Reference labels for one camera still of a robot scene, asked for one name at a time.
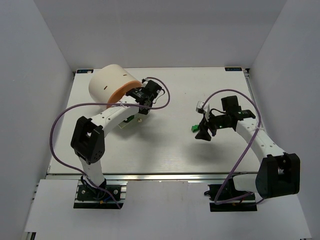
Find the green curved lego brick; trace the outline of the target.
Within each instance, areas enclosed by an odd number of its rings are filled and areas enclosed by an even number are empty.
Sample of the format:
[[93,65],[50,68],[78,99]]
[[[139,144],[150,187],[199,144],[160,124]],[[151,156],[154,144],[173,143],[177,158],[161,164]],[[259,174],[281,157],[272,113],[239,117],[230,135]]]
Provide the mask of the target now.
[[197,131],[199,131],[199,130],[200,130],[200,126],[199,126],[198,124],[193,125],[193,126],[191,127],[191,131],[192,131],[193,133],[195,133],[195,132],[197,132]]

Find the orange top drawer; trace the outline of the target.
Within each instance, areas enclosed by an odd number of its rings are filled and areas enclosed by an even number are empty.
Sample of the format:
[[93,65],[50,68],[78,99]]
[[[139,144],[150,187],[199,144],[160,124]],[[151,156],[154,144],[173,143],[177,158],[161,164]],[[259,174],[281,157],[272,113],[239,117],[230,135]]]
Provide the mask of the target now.
[[139,88],[142,86],[142,83],[133,80],[129,81],[126,83],[113,83],[112,85],[108,85],[107,93],[108,93],[108,101],[107,103],[113,104],[117,103],[128,91],[134,89],[134,88]]

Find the cream round drawer cabinet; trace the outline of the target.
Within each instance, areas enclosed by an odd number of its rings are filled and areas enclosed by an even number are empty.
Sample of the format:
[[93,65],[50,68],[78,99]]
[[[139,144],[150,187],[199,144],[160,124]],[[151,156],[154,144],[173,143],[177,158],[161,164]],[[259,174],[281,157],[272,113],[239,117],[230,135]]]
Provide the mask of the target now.
[[96,103],[117,103],[129,90],[141,86],[124,68],[110,64],[93,74],[88,91]]

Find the green rectangular lego brick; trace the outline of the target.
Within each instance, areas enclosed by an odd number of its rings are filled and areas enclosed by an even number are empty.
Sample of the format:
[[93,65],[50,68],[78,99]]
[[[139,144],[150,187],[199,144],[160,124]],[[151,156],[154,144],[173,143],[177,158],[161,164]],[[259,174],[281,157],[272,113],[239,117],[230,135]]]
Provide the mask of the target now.
[[129,123],[130,121],[132,121],[135,118],[134,115],[131,115],[130,117],[128,117],[126,120],[124,120],[125,123]]

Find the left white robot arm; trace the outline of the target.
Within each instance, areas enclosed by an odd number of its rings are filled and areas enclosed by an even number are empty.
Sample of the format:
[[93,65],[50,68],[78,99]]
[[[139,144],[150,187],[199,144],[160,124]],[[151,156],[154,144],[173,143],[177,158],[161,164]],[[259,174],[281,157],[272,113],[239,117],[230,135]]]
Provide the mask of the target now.
[[106,180],[102,172],[101,158],[105,153],[105,137],[121,122],[136,114],[147,115],[162,87],[146,80],[141,87],[126,91],[113,106],[100,114],[80,117],[71,138],[71,147],[79,157],[85,173],[84,183],[104,188]]

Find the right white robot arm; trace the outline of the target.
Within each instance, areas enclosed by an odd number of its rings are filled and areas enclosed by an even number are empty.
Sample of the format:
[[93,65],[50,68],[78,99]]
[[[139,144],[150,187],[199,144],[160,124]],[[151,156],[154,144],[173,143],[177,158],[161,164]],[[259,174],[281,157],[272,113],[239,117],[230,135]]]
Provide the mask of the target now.
[[300,158],[287,153],[258,126],[249,109],[242,109],[237,96],[221,99],[222,114],[214,115],[209,104],[199,101],[196,112],[202,114],[195,138],[210,141],[217,130],[233,129],[249,145],[260,162],[256,174],[233,175],[227,184],[238,192],[258,193],[263,199],[295,195],[300,191]]

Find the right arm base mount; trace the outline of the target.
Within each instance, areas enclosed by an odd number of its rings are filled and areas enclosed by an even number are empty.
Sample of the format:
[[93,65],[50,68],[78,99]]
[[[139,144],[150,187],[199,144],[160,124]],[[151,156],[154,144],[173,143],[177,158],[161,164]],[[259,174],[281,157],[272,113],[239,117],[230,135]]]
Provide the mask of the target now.
[[219,195],[217,201],[226,201],[236,198],[236,200],[229,201],[223,204],[215,204],[214,200],[220,189],[220,184],[209,184],[208,189],[204,192],[204,196],[209,198],[210,212],[212,213],[227,213],[227,212],[256,212],[256,197],[254,194],[246,197],[241,197],[246,192],[237,191],[233,186],[226,185]]

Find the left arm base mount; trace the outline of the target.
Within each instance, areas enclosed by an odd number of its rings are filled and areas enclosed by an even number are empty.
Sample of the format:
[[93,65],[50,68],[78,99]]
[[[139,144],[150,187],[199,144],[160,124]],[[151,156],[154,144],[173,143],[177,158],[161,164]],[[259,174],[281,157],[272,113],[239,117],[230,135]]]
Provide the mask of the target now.
[[106,181],[99,186],[109,193],[91,186],[81,176],[76,188],[73,208],[95,210],[120,210],[126,198],[127,186],[121,184],[107,184]]

